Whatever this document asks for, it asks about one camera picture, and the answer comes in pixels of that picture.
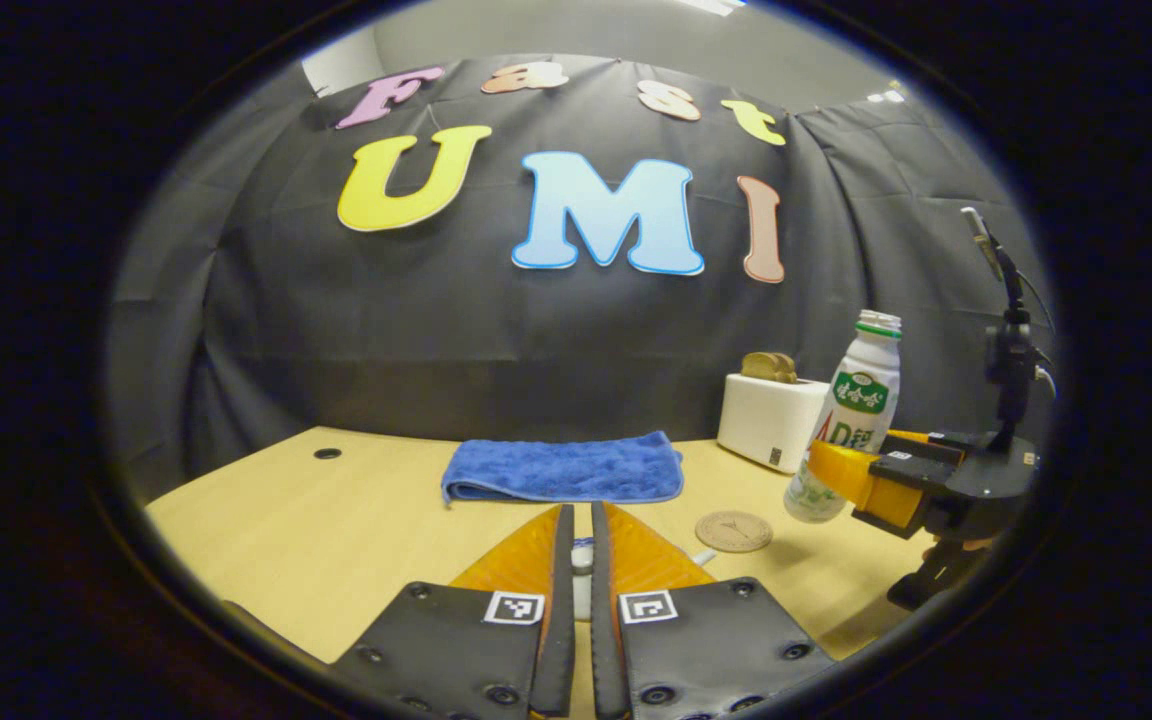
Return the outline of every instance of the orange gripper pad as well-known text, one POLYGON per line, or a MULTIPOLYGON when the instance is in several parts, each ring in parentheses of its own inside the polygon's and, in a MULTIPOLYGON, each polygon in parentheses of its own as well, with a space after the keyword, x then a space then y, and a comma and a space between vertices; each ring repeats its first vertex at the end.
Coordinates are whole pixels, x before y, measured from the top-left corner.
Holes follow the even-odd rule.
MULTIPOLYGON (((911 434, 915 433, 902 433, 902 437, 911 434)), ((923 491, 870 475, 869 464, 878 457, 867 452, 812 441, 808 469, 824 486, 855 502, 856 510, 869 511, 879 520, 905 528, 914 520, 914 513, 918 511, 923 491)))
POLYGON ((554 530, 561 505, 550 507, 486 551, 483 558, 452 581, 452 588, 471 591, 553 594, 554 530))
POLYGON ((909 430, 887 430, 887 434, 911 439, 915 442, 932 442, 932 435, 927 433, 911 433, 909 430))
POLYGON ((607 507, 607 543, 612 556, 612 598, 626 592, 662 591, 713 583, 714 578, 692 562, 684 551, 667 541, 643 520, 611 503, 607 507))

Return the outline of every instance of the white object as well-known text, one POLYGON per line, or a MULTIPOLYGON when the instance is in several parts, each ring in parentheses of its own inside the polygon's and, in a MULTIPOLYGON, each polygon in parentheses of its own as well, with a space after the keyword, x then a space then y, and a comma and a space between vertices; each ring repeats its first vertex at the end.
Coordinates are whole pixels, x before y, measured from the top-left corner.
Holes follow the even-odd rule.
POLYGON ((799 465, 829 386, 727 376, 718 445, 781 473, 799 465))
POLYGON ((861 310, 856 340, 838 363, 829 392, 804 446, 799 470, 785 488, 785 509, 805 523, 824 523, 847 506, 808 469, 806 448, 813 439, 878 453, 896 414, 900 395, 900 318, 861 310))
POLYGON ((594 578, 594 546, 579 544, 573 547, 573 615, 589 623, 590 583, 594 578))
POLYGON ((691 561, 695 562, 696 564, 699 564, 702 568, 704 568, 705 562, 708 562, 710 560, 713 560, 717 555, 718 555, 718 551, 717 550, 714 550, 712 547, 706 547, 705 550, 702 550, 700 552, 695 553, 695 555, 691 555, 691 561))
POLYGON ((362 26, 301 60, 314 94, 325 97, 387 76, 376 50, 374 26, 362 26))
POLYGON ((1052 388, 1052 396, 1056 396, 1056 381, 1053 381, 1052 373, 1048 373, 1047 370, 1034 365, 1034 379, 1036 381, 1047 381, 1047 386, 1052 388))

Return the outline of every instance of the green bottle label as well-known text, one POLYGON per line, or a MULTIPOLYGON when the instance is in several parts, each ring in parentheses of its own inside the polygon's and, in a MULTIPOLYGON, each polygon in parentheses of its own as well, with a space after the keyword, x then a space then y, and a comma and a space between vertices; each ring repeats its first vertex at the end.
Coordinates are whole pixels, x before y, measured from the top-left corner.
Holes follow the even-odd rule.
POLYGON ((887 386, 870 373, 838 373, 833 397, 839 406, 858 414, 878 415, 887 406, 887 386))

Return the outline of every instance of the foam letter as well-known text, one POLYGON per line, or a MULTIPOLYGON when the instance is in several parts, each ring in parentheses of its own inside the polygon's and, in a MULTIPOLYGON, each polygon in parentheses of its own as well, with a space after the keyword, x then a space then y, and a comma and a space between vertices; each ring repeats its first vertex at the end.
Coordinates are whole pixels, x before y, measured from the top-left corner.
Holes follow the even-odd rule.
POLYGON ((532 152, 522 167, 536 176, 531 227, 526 242, 513 249, 521 268, 559 270, 576 264, 576 247, 567 242, 567 214, 594 263, 616 259, 634 220, 639 242, 628 252, 630 265, 644 273, 695 275, 705 259, 691 247, 685 184, 691 170, 666 160, 639 160, 615 192, 608 190, 579 152, 532 152))
POLYGON ((434 132, 433 141, 440 146, 434 169, 430 170, 429 181, 420 190, 402 197, 385 195, 385 184, 389 182, 397 157, 416 145, 416 137, 389 137, 359 147, 353 154, 356 160, 353 173, 344 182, 344 190, 340 191, 340 222, 356 232, 384 232, 418 223, 447 209, 448 202, 461 191, 461 183, 465 182, 473 146, 490 135, 492 128, 486 126, 462 126, 434 132))
POLYGON ((367 86, 367 93, 362 96, 362 100, 348 118, 340 120, 338 129, 361 123, 370 123, 377 118, 385 118, 389 114, 389 108, 385 106, 389 100, 394 105, 407 100, 420 90, 420 81, 433 81, 444 76, 444 68, 425 68, 424 70, 412 70, 403 73, 401 76, 389 76, 372 81, 367 86))
POLYGON ((783 137, 767 129, 768 124, 776 123, 776 119, 756 108, 753 103, 722 100, 722 106, 732 108, 733 113, 736 113, 736 122, 740 123, 740 127, 745 128, 745 132, 750 132, 759 141, 771 142, 772 145, 785 145, 783 137))
POLYGON ((567 82, 563 67, 559 63, 509 65, 492 73, 492 79, 483 83, 483 92, 513 92, 522 88, 558 88, 567 82))
POLYGON ((776 205, 781 196, 759 179, 736 177, 749 202, 749 255, 745 274, 755 281, 778 283, 785 279, 780 258, 780 238, 776 236, 776 205))
POLYGON ((685 90, 654 79, 639 81, 639 100, 649 108, 684 120, 699 120, 700 111, 685 90))

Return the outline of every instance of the bottle cap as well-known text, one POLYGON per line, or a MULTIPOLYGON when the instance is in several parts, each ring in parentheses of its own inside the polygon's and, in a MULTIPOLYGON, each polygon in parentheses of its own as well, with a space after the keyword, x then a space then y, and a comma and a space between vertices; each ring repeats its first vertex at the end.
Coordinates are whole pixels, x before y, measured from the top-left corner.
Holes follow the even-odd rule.
POLYGON ((856 329, 887 338, 900 338, 900 318, 895 314, 878 313, 877 310, 861 310, 856 329))

